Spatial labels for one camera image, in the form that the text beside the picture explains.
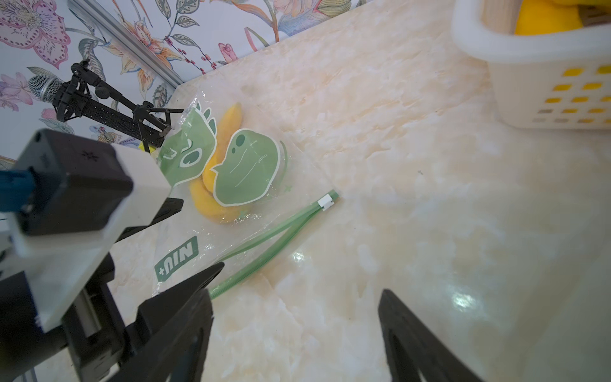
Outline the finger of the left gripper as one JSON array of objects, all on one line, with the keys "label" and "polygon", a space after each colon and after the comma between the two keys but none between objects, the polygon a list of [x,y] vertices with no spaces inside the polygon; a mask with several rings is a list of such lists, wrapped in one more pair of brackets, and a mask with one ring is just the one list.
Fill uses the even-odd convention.
[{"label": "finger of the left gripper", "polygon": [[187,280],[145,300],[137,310],[135,321],[126,327],[131,349],[141,349],[200,289],[205,289],[224,269],[214,264]]}]

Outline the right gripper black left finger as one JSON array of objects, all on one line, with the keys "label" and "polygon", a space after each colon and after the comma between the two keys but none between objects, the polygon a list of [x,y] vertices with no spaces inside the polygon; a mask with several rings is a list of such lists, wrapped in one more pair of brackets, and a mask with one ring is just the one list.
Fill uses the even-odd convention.
[{"label": "right gripper black left finger", "polygon": [[207,356],[213,306],[200,289],[111,381],[200,381]]}]

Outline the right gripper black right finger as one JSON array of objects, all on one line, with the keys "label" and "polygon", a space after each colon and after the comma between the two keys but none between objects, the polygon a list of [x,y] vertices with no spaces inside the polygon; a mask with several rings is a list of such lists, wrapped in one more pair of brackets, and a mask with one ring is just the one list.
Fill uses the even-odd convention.
[{"label": "right gripper black right finger", "polygon": [[382,292],[378,315],[393,381],[479,381],[391,290]]}]

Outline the zip-top bag bananas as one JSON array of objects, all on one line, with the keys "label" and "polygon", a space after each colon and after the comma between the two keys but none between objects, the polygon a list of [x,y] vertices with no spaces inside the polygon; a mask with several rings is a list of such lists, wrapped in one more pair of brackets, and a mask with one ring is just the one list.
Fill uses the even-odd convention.
[{"label": "zip-top bag bananas", "polygon": [[[213,157],[218,125],[235,103],[242,105],[243,121],[224,161],[213,167],[213,197],[224,207],[246,206],[248,212],[232,223],[217,224],[197,211],[189,183],[200,178]],[[197,92],[155,156],[171,197],[183,201],[181,211],[159,229],[153,263],[156,293],[223,262],[211,288],[213,297],[221,296],[278,256],[339,197],[326,175],[271,117],[228,90]]]}]

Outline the yellow banana bunch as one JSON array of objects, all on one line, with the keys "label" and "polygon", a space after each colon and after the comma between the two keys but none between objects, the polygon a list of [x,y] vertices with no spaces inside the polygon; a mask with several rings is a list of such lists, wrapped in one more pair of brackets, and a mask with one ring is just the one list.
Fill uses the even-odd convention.
[{"label": "yellow banana bunch", "polygon": [[515,35],[533,36],[579,30],[584,27],[580,8],[610,14],[609,0],[552,1],[523,0],[516,21]]}]

